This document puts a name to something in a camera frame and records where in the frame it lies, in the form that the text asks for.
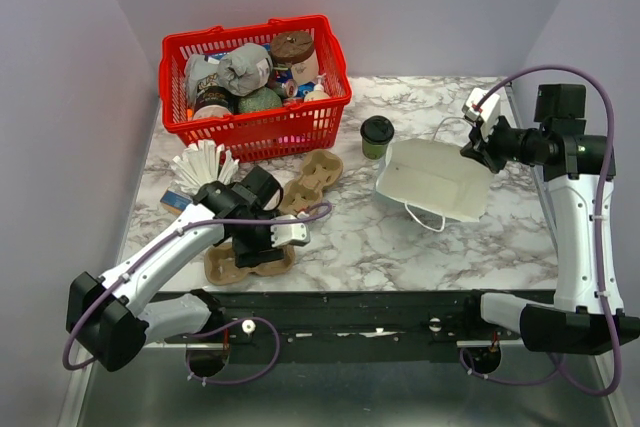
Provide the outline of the white paper takeout bag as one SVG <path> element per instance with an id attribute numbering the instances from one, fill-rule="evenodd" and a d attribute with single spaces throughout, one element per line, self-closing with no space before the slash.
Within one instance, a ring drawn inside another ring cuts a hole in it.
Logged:
<path id="1" fill-rule="evenodd" d="M 374 198 L 403 208 L 426 230 L 477 222 L 487 208 L 494 174 L 461 155 L 461 147 L 427 139 L 391 142 L 380 159 Z"/>

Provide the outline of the brown cardboard cup carrier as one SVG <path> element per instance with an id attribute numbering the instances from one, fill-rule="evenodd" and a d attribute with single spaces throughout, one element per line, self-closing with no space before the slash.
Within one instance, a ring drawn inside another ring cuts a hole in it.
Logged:
<path id="1" fill-rule="evenodd" d="M 323 194 L 341 177 L 342 160 L 328 150 L 314 150 L 304 158 L 300 174 L 284 187 L 284 197 L 279 211 L 297 215 L 320 203 Z"/>

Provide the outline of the black plastic cup lid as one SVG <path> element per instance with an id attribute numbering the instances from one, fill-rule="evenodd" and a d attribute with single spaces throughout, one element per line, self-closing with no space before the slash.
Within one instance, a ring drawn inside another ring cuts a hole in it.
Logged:
<path id="1" fill-rule="evenodd" d="M 362 139 L 372 145 L 386 145 L 395 135 L 392 122 L 381 115 L 367 118 L 360 127 Z"/>

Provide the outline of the green paper coffee cup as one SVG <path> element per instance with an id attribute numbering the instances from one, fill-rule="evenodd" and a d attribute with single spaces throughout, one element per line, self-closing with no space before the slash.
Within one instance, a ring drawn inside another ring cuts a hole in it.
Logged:
<path id="1" fill-rule="evenodd" d="M 374 142 L 363 137 L 361 142 L 362 154 L 369 160 L 380 160 L 385 156 L 388 145 L 389 141 Z"/>

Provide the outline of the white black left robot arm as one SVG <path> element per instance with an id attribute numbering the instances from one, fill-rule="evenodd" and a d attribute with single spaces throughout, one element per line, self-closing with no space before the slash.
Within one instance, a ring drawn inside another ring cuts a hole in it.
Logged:
<path id="1" fill-rule="evenodd" d="M 236 262 L 243 267 L 280 259 L 284 251 L 272 240 L 277 215 L 267 205 L 281 191 L 281 184 L 261 167 L 229 185 L 203 185 L 179 217 L 131 258 L 98 277 L 84 272 L 72 281 L 69 341 L 114 372 L 157 340 L 179 334 L 214 340 L 222 319 L 204 295 L 188 293 L 162 302 L 153 298 L 197 254 L 226 240 L 234 242 Z"/>

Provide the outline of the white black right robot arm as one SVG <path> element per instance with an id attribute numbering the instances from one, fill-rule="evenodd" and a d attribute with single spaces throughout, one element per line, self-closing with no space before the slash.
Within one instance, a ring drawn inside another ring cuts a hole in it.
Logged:
<path id="1" fill-rule="evenodd" d="M 616 171 L 599 177 L 606 139 L 585 132 L 586 89 L 547 84 L 538 89 L 537 128 L 512 127 L 499 97 L 479 88 L 462 107 L 471 124 L 462 156 L 500 172 L 509 161 L 539 166 L 555 221 L 558 280 L 551 304 L 513 294 L 485 293 L 464 309 L 460 326 L 480 339 L 496 325 L 520 335 L 534 352 L 599 355 L 638 338 L 639 320 L 624 312 L 606 224 Z"/>

